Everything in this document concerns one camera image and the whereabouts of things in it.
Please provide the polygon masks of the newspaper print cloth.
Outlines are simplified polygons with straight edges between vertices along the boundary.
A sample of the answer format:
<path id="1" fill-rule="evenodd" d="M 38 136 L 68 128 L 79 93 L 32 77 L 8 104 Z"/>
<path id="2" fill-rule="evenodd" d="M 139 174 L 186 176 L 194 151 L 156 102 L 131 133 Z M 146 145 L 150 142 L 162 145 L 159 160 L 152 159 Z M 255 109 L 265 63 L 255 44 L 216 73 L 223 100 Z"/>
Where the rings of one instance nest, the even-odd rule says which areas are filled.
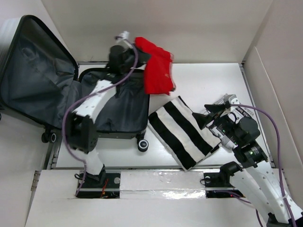
<path id="1" fill-rule="evenodd" d="M 239 104 L 240 101 L 235 94 L 225 94 L 215 103 L 205 105 L 208 113 L 207 128 L 229 150 L 238 146 L 244 147 L 254 140 L 250 125 L 258 126 L 254 113 L 246 107 L 238 106 Z"/>

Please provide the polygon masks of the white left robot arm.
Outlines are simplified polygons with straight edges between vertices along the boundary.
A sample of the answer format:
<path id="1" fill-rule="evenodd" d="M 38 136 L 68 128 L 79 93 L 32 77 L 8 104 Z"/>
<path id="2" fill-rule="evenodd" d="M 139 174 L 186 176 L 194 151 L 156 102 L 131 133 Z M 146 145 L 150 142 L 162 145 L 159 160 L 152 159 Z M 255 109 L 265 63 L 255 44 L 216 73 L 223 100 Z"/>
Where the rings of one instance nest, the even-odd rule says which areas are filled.
<path id="1" fill-rule="evenodd" d="M 107 102 L 117 93 L 117 88 L 150 58 L 150 54 L 135 44 L 130 44 L 129 48 L 112 46 L 104 67 L 105 76 L 97 80 L 88 95 L 66 111 L 62 122 L 63 141 L 69 154 L 83 163 L 84 172 L 80 176 L 82 182 L 89 180 L 97 188 L 104 185 L 106 170 L 96 151 L 96 120 Z"/>

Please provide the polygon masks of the black white striped towel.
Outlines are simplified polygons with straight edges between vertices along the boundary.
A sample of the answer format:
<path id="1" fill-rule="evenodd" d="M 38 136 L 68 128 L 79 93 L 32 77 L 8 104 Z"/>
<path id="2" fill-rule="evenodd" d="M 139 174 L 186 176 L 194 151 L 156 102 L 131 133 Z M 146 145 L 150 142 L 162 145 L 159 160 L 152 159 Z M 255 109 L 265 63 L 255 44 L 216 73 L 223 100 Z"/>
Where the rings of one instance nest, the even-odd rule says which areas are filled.
<path id="1" fill-rule="evenodd" d="M 148 117 L 149 127 L 175 161 L 188 171 L 221 146 L 209 129 L 200 129 L 194 112 L 178 96 Z"/>

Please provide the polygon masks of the red shorts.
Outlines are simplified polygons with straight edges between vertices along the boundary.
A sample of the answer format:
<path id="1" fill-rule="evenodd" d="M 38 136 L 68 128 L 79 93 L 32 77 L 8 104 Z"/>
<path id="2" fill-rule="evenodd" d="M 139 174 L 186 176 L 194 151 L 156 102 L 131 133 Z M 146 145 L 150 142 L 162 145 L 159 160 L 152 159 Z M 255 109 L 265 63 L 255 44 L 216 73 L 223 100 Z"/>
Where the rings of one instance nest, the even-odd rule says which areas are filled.
<path id="1" fill-rule="evenodd" d="M 144 89 L 149 95 L 169 95 L 176 88 L 172 78 L 172 53 L 144 37 L 136 37 L 136 47 L 150 55 L 144 69 Z"/>

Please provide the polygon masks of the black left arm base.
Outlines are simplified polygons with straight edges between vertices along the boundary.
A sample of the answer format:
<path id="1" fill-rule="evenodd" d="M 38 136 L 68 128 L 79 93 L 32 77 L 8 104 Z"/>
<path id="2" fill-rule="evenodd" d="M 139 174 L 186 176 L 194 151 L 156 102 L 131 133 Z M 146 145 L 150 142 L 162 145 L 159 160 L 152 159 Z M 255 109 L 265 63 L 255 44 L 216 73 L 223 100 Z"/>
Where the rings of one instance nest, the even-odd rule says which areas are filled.
<path id="1" fill-rule="evenodd" d="M 78 180 L 76 197 L 80 199 L 118 199 L 120 198 L 120 173 L 106 173 L 102 183 L 86 176 L 85 181 L 77 190 L 82 182 L 83 173 L 75 174 Z"/>

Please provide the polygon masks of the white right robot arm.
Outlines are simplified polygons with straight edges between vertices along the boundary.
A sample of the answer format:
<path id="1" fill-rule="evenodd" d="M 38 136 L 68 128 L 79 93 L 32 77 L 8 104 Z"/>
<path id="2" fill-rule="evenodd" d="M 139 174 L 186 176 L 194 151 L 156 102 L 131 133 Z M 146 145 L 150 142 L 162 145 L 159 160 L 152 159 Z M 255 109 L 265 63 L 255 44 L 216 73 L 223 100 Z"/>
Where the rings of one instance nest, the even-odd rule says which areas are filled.
<path id="1" fill-rule="evenodd" d="M 231 118 L 237 107 L 238 104 L 229 103 L 205 105 L 208 114 L 193 114 L 199 127 L 209 129 L 236 157 L 236 161 L 221 166 L 208 182 L 235 187 L 257 209 L 268 227 L 301 227 L 303 210 L 287 193 L 257 143 L 260 135 L 257 122 L 247 115 Z"/>

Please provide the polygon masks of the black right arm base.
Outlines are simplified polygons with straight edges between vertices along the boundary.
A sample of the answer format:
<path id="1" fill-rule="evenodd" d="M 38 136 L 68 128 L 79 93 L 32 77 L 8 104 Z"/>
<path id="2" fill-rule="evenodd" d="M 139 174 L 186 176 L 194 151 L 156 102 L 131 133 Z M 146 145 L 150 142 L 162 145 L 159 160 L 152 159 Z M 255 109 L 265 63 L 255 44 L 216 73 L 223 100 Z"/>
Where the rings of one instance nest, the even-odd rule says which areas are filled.
<path id="1" fill-rule="evenodd" d="M 232 198 L 238 196 L 243 198 L 243 194 L 233 187 L 228 181 L 222 180 L 217 172 L 206 172 L 200 183 L 205 187 L 206 198 Z"/>

